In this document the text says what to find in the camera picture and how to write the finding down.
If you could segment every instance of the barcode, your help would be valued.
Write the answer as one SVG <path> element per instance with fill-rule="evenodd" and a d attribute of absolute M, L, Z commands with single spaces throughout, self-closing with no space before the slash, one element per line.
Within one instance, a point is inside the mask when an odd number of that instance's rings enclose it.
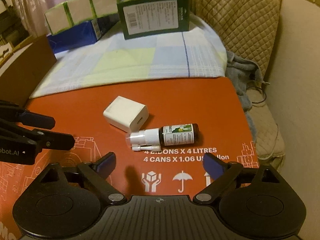
<path fill-rule="evenodd" d="M 128 19 L 129 19 L 130 28 L 137 27 L 138 23 L 137 23 L 136 14 L 135 13 L 128 13 L 127 16 L 128 16 Z"/>

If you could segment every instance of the gray cloth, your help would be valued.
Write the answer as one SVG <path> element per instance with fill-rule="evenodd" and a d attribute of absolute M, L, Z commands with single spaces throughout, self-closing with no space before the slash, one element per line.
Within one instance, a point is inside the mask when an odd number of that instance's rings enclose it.
<path fill-rule="evenodd" d="M 260 86 L 262 83 L 268 83 L 263 81 L 261 70 L 257 63 L 255 63 L 254 61 L 243 59 L 235 55 L 231 51 L 227 51 L 227 57 L 228 63 L 226 69 L 226 77 L 231 80 L 233 86 L 236 89 L 238 98 L 242 105 L 242 109 L 247 118 L 253 140 L 255 142 L 257 139 L 257 130 L 249 114 L 249 110 L 252 108 L 252 103 L 246 91 L 249 84 L 250 86 Z"/>

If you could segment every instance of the ribbed black plate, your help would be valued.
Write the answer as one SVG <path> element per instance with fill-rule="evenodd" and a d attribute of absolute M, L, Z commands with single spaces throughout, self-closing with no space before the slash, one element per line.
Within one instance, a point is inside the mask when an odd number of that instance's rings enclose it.
<path fill-rule="evenodd" d="M 22 240 L 32 238 L 25 236 Z M 110 206 L 84 233 L 69 240 L 248 240 L 226 228 L 213 209 L 188 196 L 133 196 Z M 287 240 L 298 240 L 289 237 Z"/>

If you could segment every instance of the green leaf picture on label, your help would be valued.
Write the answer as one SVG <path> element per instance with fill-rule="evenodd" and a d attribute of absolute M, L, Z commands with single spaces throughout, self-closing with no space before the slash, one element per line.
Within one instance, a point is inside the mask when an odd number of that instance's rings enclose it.
<path fill-rule="evenodd" d="M 192 131 L 192 125 L 191 124 L 185 124 L 183 125 L 183 128 L 177 127 L 172 131 L 172 133 L 177 133 L 177 132 L 191 132 Z"/>

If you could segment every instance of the white power adapter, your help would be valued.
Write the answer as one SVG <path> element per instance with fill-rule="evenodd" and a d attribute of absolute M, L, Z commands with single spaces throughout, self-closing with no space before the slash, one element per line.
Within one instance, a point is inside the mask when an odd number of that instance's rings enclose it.
<path fill-rule="evenodd" d="M 127 133 L 138 131 L 149 117 L 147 106 L 118 96 L 104 110 L 107 121 Z"/>

